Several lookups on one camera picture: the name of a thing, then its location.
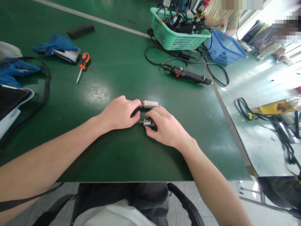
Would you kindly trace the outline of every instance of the floor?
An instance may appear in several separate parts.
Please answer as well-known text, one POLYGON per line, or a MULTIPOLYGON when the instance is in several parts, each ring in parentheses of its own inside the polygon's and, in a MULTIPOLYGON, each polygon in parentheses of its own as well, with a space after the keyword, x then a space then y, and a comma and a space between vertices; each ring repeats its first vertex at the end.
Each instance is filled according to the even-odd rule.
MULTIPOLYGON (((172 182, 175 184, 184 194, 194 203, 199 210, 205 226, 217 226, 214 216, 210 210, 206 207, 205 203, 201 199, 195 183, 191 182, 172 182)), ((238 189, 241 185, 239 181, 229 182, 235 191, 238 193, 238 189)), ((254 186, 254 182, 242 182, 245 188, 254 186)), ((17 216, 8 226, 31 226, 36 219, 61 196, 66 194, 75 194, 78 190, 78 183, 66 183, 52 194, 46 195, 39 199, 34 205, 28 208, 24 213, 17 216)), ((301 226, 301 221, 292 217, 287 213, 274 211, 265 207, 261 207, 249 202, 243 201, 243 204, 249 213, 254 226, 272 226, 272 225, 285 225, 285 226, 301 226)), ((50 224, 51 226, 69 226, 74 206, 74 200, 69 201, 58 214, 56 219, 50 224)), ((178 199, 174 194, 169 197, 169 212, 168 222, 170 226, 189 226, 191 222, 188 218, 187 212, 182 208, 178 199)))

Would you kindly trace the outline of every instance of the work glove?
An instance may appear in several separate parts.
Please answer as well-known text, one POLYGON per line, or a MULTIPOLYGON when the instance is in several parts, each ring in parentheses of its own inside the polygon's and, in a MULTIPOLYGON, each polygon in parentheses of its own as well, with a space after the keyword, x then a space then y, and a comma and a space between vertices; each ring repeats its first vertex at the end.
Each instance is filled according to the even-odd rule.
POLYGON ((80 53, 80 49, 71 41, 56 34, 51 37, 49 44, 40 42, 39 46, 34 46, 31 49, 38 53, 44 53, 48 57, 57 55, 72 63, 76 63, 76 59, 80 53))
MULTIPOLYGON (((3 61, 14 59, 13 57, 5 57, 3 61)), ((39 72, 41 68, 31 63, 18 60, 14 63, 7 63, 0 66, 0 84, 8 85, 16 88, 22 86, 13 78, 13 76, 24 77, 25 75, 39 72)))

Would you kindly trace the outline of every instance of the white cloth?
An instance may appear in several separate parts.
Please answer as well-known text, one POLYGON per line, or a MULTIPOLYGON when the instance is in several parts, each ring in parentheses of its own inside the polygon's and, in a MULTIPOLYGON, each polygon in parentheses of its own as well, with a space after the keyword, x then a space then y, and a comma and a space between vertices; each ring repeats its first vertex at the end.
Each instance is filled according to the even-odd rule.
POLYGON ((124 199, 117 203, 95 207, 79 215, 73 226, 156 226, 124 199))

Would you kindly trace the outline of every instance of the right hand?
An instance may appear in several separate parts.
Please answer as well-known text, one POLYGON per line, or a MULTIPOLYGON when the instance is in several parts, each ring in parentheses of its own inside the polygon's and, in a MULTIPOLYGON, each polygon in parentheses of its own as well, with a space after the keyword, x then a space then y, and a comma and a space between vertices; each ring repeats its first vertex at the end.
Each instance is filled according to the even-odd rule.
POLYGON ((164 107, 155 107, 145 114, 145 118, 152 118, 158 131, 145 126, 146 134, 162 144, 180 149, 193 138, 184 130, 182 125, 164 107))
POLYGON ((219 26, 222 28, 225 27, 228 23, 229 23, 229 20, 227 18, 219 20, 219 26))

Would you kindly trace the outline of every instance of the beige shirt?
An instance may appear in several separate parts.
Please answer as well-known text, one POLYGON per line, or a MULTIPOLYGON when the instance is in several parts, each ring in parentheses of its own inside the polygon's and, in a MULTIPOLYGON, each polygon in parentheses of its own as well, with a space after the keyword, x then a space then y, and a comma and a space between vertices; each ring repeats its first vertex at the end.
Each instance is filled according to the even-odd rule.
MULTIPOLYGON (((229 23, 227 24, 226 30, 237 28, 240 14, 241 10, 222 10, 222 0, 211 0, 205 12, 205 15, 209 15, 215 20, 227 18, 229 23)), ((216 29, 220 31, 223 30, 221 27, 217 27, 216 29)))

